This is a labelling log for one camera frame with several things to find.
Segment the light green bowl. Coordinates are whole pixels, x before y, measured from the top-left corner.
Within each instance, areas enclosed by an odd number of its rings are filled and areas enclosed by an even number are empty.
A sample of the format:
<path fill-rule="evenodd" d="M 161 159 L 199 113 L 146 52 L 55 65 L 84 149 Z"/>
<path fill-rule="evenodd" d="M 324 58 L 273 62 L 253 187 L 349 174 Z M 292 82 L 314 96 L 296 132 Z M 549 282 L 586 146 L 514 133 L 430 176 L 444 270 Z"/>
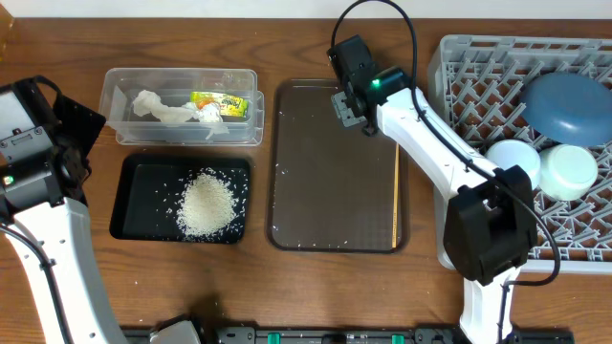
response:
<path fill-rule="evenodd" d="M 598 176 L 598 165 L 585 148 L 560 144 L 539 153 L 539 188 L 559 201 L 574 201 L 587 193 Z"/>

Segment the white tissue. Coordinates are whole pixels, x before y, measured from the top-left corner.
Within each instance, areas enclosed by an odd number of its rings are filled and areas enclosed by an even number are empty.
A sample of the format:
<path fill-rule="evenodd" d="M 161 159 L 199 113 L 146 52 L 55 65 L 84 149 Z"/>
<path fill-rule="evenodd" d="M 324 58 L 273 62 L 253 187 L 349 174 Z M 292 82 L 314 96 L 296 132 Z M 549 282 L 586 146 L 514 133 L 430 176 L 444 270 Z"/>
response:
<path fill-rule="evenodd" d="M 172 107 L 162 104 L 161 97 L 156 93 L 143 90 L 134 99 L 132 108 L 139 117 L 152 115 L 163 123 L 183 123 L 190 120 L 210 123 L 207 140 L 212 136 L 229 132 L 228 126 L 223 123 L 220 104 L 211 97 L 196 102 L 189 101 L 180 107 Z"/>

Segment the dark blue plate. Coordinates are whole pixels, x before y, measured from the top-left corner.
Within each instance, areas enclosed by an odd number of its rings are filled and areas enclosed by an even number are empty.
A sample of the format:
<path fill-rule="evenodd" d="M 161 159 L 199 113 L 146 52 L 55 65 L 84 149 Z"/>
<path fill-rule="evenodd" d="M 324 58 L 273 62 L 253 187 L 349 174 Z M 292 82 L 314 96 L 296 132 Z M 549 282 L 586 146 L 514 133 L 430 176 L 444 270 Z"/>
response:
<path fill-rule="evenodd" d="M 611 141 L 611 91 L 584 75 L 550 73 L 519 96 L 531 128 L 559 143 L 595 146 Z"/>

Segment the light blue bowl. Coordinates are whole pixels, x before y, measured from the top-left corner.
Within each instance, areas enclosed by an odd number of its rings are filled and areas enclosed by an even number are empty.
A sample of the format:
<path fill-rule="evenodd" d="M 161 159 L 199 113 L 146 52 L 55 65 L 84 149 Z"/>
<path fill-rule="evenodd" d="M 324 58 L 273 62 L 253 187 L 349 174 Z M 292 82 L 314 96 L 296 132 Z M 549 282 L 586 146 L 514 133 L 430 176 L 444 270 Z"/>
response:
<path fill-rule="evenodd" d="M 493 144 L 485 157 L 504 170 L 515 165 L 520 166 L 529 176 L 532 189 L 538 187 L 541 158 L 528 143 L 521 140 L 502 140 Z"/>

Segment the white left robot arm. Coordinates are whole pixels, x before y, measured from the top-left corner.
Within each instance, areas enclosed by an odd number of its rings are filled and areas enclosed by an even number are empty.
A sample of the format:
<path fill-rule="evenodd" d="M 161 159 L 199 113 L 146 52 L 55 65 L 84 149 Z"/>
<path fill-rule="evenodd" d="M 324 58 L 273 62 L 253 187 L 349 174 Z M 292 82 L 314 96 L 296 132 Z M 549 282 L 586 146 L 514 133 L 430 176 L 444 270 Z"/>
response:
<path fill-rule="evenodd" d="M 83 183 L 104 118 L 24 80 L 1 90 L 1 232 L 49 343 L 123 343 L 98 271 Z"/>

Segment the yellow snack wrapper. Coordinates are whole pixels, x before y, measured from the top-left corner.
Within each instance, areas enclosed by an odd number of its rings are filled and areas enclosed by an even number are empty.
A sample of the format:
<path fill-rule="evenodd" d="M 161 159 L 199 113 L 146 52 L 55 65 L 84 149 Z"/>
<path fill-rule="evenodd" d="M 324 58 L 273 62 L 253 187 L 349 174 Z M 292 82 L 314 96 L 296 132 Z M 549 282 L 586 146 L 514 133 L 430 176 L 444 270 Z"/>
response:
<path fill-rule="evenodd" d="M 214 92 L 192 92 L 189 97 L 198 110 L 217 109 L 222 117 L 244 118 L 249 103 L 242 97 Z"/>

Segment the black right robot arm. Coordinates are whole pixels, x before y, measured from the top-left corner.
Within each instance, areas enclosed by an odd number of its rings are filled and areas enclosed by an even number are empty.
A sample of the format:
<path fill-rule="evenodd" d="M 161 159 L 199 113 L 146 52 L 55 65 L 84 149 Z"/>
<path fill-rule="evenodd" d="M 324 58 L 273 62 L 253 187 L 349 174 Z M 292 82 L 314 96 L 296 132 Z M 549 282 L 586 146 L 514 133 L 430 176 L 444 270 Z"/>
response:
<path fill-rule="evenodd" d="M 352 113 L 365 119 L 365 132 L 393 139 L 440 194 L 443 252 L 464 279 L 463 335 L 471 343 L 508 339 L 514 286 L 537 241 L 528 174 L 469 147 L 401 68 L 360 62 L 334 73 Z"/>

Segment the pile of rice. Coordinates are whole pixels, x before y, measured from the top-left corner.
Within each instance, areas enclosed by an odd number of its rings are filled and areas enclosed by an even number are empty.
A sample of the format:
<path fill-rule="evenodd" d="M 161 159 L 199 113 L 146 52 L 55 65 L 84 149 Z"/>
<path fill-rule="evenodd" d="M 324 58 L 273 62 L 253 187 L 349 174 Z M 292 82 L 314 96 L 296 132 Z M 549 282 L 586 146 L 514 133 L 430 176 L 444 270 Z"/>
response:
<path fill-rule="evenodd" d="M 245 231 L 248 173 L 231 167 L 189 167 L 163 193 L 158 211 L 180 241 L 234 244 Z"/>

